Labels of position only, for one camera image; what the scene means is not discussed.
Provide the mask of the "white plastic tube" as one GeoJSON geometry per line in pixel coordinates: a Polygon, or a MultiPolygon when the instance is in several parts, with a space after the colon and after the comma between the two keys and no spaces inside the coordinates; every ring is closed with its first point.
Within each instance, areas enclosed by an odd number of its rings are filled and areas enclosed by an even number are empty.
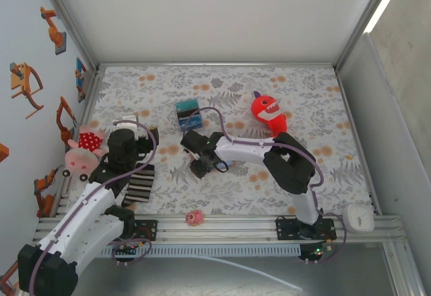
{"type": "Polygon", "coordinates": [[[236,262],[231,262],[229,260],[224,260],[224,259],[214,258],[214,257],[209,257],[209,256],[192,256],[192,258],[194,258],[194,259],[200,259],[200,260],[206,260],[206,261],[211,261],[211,262],[217,262],[217,263],[225,264],[225,265],[228,265],[228,266],[233,266],[235,268],[239,268],[239,269],[242,269],[242,270],[245,270],[245,271],[257,274],[259,276],[263,276],[263,277],[265,277],[267,279],[275,281],[275,282],[277,282],[277,283],[279,283],[281,285],[284,285],[286,287],[289,287],[291,289],[295,289],[295,290],[297,290],[299,292],[303,291],[303,289],[301,287],[299,287],[297,285],[294,285],[292,283],[289,283],[288,281],[285,281],[283,279],[277,278],[276,276],[273,276],[273,275],[268,274],[266,272],[263,272],[261,270],[257,270],[255,268],[251,268],[249,266],[241,265],[241,264],[236,263],[236,262]]]}

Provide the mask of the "black credit card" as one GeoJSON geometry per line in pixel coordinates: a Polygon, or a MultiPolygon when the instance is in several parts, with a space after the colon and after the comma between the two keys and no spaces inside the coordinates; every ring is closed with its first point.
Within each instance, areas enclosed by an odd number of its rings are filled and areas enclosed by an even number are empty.
{"type": "Polygon", "coordinates": [[[198,109],[181,110],[181,111],[178,111],[176,114],[179,120],[186,120],[190,116],[192,117],[194,117],[195,115],[199,116],[200,111],[198,109]]]}

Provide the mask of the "pink donut toy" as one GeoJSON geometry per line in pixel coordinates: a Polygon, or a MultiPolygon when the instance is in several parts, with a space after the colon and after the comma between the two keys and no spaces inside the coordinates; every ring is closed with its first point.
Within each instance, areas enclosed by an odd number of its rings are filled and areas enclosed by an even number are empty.
{"type": "Polygon", "coordinates": [[[201,210],[190,211],[186,214],[186,223],[190,226],[198,226],[204,222],[204,214],[201,210]]]}

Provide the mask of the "orange gripper wall sticker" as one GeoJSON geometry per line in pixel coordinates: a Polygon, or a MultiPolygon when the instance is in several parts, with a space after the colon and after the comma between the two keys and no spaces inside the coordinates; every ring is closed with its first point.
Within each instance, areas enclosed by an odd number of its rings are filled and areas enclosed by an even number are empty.
{"type": "Polygon", "coordinates": [[[11,90],[18,89],[18,92],[14,93],[11,98],[14,99],[18,96],[24,96],[34,109],[26,116],[27,120],[44,108],[43,104],[37,104],[33,98],[34,94],[44,89],[42,80],[36,70],[27,63],[10,63],[9,70],[11,72],[11,90]],[[35,90],[32,90],[30,84],[30,79],[32,77],[36,80],[38,85],[35,90]]]}

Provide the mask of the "black controller circuit board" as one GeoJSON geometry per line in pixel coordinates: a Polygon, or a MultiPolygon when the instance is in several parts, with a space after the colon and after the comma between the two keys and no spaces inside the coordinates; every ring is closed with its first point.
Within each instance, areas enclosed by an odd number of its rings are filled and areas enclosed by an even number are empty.
{"type": "Polygon", "coordinates": [[[325,252],[332,248],[329,242],[316,242],[312,244],[300,244],[299,259],[305,262],[318,262],[325,252]]]}
{"type": "Polygon", "coordinates": [[[112,250],[114,251],[114,254],[116,256],[134,256],[136,255],[138,247],[139,246],[135,244],[132,244],[132,245],[123,244],[119,246],[114,246],[112,250]]]}

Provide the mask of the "white light strip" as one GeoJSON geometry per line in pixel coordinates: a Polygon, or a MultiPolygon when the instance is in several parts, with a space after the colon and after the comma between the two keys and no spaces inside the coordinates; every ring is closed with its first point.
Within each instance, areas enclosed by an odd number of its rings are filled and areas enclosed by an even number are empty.
{"type": "Polygon", "coordinates": [[[370,21],[368,22],[367,26],[364,29],[364,33],[371,33],[373,31],[374,27],[378,23],[379,19],[383,15],[385,9],[387,8],[388,4],[391,0],[381,0],[378,4],[376,10],[374,11],[372,17],[370,18],[370,21]]]}

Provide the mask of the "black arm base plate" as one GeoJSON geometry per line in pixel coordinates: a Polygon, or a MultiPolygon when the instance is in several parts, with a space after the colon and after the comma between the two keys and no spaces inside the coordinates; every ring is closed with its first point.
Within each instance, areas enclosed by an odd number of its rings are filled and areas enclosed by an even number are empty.
{"type": "Polygon", "coordinates": [[[116,241],[126,239],[145,238],[154,242],[158,232],[158,221],[155,219],[135,220],[132,235],[130,237],[120,237],[116,241]]]}
{"type": "Polygon", "coordinates": [[[319,217],[313,225],[297,219],[278,217],[275,220],[278,240],[336,240],[337,233],[332,219],[319,217]]]}

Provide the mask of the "blue credit card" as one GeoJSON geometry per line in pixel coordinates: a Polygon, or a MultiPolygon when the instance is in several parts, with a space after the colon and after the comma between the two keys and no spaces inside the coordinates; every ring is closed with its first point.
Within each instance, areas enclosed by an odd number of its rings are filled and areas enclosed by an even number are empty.
{"type": "Polygon", "coordinates": [[[203,119],[200,114],[196,114],[192,117],[179,118],[178,123],[182,131],[203,127],[203,119]]]}

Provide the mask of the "teal credit card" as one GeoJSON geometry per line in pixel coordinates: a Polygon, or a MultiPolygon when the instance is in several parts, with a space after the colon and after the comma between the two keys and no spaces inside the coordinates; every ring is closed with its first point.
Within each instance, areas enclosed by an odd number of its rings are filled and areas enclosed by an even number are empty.
{"type": "Polygon", "coordinates": [[[196,99],[183,100],[175,103],[177,112],[196,110],[199,108],[199,103],[196,99]]]}

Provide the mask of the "red shark plush toy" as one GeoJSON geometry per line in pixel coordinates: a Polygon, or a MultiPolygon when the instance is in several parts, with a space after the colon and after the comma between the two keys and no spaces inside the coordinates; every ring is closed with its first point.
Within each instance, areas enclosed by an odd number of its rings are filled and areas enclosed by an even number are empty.
{"type": "Polygon", "coordinates": [[[276,137],[280,133],[288,131],[287,118],[281,111],[277,100],[272,96],[262,95],[258,91],[253,92],[254,100],[251,104],[252,115],[265,124],[276,137]]]}

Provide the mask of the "black white striped sock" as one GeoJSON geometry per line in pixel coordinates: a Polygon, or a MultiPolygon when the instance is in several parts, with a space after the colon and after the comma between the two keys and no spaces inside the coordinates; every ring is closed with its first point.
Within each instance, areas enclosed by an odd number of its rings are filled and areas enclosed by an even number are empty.
{"type": "Polygon", "coordinates": [[[148,164],[139,172],[131,176],[121,202],[122,207],[129,207],[134,203],[148,202],[155,178],[155,167],[148,164]]]}

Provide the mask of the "aluminium frame post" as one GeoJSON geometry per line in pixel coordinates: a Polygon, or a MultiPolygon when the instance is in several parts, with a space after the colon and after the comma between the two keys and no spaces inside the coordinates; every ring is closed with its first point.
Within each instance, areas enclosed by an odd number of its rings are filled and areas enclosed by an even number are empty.
{"type": "Polygon", "coordinates": [[[358,20],[358,23],[356,24],[351,36],[347,41],[347,44],[343,48],[338,60],[333,66],[336,73],[338,73],[345,65],[356,43],[360,39],[361,35],[364,33],[366,26],[371,21],[372,16],[376,13],[381,1],[382,0],[369,0],[366,4],[365,9],[360,16],[360,19],[358,20]]]}
{"type": "Polygon", "coordinates": [[[66,30],[70,33],[76,47],[83,55],[87,64],[96,73],[100,63],[96,59],[95,54],[92,52],[90,45],[86,41],[83,32],[79,29],[77,20],[72,14],[71,8],[66,0],[50,0],[54,10],[59,14],[60,20],[63,22],[66,30]]]}

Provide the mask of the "blue orange wall sticker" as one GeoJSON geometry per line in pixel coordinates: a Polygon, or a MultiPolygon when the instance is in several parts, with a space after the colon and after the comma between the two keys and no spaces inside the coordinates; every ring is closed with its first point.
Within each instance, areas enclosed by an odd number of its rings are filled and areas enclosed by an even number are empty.
{"type": "Polygon", "coordinates": [[[77,88],[77,101],[80,103],[85,100],[88,86],[90,84],[90,72],[79,57],[76,58],[75,66],[75,86],[77,88]]]}

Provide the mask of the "white square clock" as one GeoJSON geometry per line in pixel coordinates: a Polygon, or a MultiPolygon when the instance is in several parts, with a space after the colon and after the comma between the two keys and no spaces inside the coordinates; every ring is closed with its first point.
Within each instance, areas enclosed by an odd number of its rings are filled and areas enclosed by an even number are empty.
{"type": "Polygon", "coordinates": [[[368,205],[347,205],[342,216],[349,232],[364,233],[374,230],[374,213],[368,205]]]}

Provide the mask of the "thin aluminium frame rail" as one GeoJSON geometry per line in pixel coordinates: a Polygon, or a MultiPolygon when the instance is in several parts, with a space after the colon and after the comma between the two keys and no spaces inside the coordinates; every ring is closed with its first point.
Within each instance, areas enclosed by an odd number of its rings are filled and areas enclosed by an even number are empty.
{"type": "Polygon", "coordinates": [[[287,68],[333,68],[328,62],[105,62],[106,67],[287,67],[287,68]]]}

